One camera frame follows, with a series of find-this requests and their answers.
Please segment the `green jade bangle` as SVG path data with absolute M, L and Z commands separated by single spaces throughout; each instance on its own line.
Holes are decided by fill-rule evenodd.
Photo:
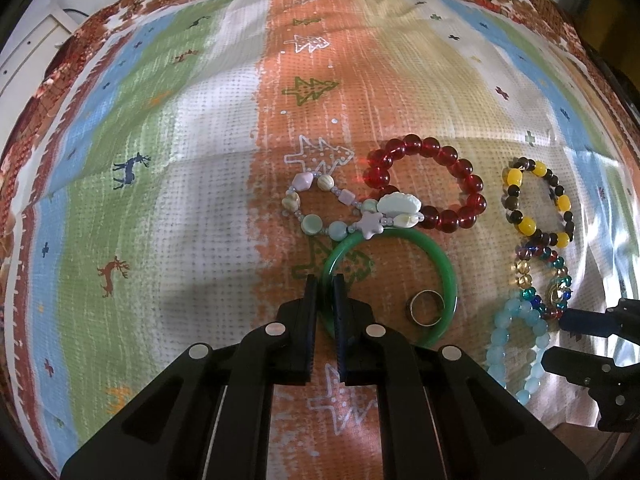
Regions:
M 385 228 L 381 234 L 378 234 L 378 237 L 408 240 L 411 244 L 418 246 L 434 263 L 440 278 L 440 284 L 442 284 L 444 306 L 442 307 L 440 319 L 433 327 L 427 327 L 426 334 L 418 341 L 418 345 L 422 348 L 434 347 L 436 342 L 439 342 L 442 336 L 446 334 L 446 331 L 449 330 L 458 306 L 458 280 L 451 261 L 431 237 L 415 229 Z M 327 289 L 331 284 L 333 272 L 341 261 L 349 252 L 365 241 L 361 232 L 355 232 L 349 234 L 348 237 L 337 244 L 322 266 L 320 284 L 324 289 Z

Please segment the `colourful striped blanket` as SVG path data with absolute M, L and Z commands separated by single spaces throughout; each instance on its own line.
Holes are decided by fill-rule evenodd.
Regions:
M 114 32 L 1 189 L 1 394 L 36 463 L 66 460 L 189 344 L 235 344 L 337 267 L 418 342 L 454 267 L 445 344 L 546 425 L 592 425 L 533 367 L 558 324 L 639 295 L 639 176 L 582 67 L 462 0 L 194 0 Z M 552 298 L 560 282 L 567 300 Z

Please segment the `brown floral bedsheet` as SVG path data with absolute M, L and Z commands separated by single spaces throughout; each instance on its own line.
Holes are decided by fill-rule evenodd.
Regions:
M 9 135 L 1 160 L 1 188 L 6 195 L 15 192 L 16 176 L 32 149 L 41 141 L 44 129 L 50 125 L 49 113 L 62 105 L 63 96 L 70 92 L 70 85 L 87 63 L 102 48 L 114 32 L 126 29 L 138 18 L 149 14 L 153 4 L 175 6 L 194 0 L 118 0 L 106 6 L 88 19 L 87 24 L 76 29 L 58 49 L 44 70 L 37 91 L 32 94 L 18 116 Z M 513 23 L 527 27 L 546 38 L 562 55 L 571 58 L 582 67 L 590 84 L 594 85 L 605 102 L 606 111 L 616 121 L 612 135 L 623 147 L 623 165 L 631 177 L 639 175 L 639 128 L 631 121 L 623 108 L 623 98 L 614 89 L 612 78 L 596 64 L 593 51 L 580 40 L 575 27 L 551 0 L 462 0 L 486 10 L 495 16 L 503 16 Z

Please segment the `yellow wooden furniture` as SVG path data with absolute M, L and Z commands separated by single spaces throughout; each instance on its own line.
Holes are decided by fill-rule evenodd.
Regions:
M 582 40 L 611 63 L 639 50 L 639 14 L 624 0 L 585 0 L 576 22 Z

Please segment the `white wooden headboard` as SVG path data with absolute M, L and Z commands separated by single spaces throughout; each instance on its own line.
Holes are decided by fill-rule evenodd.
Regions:
M 17 119 L 43 80 L 50 62 L 78 23 L 50 3 L 32 21 L 21 41 L 1 63 L 1 145 L 6 144 Z

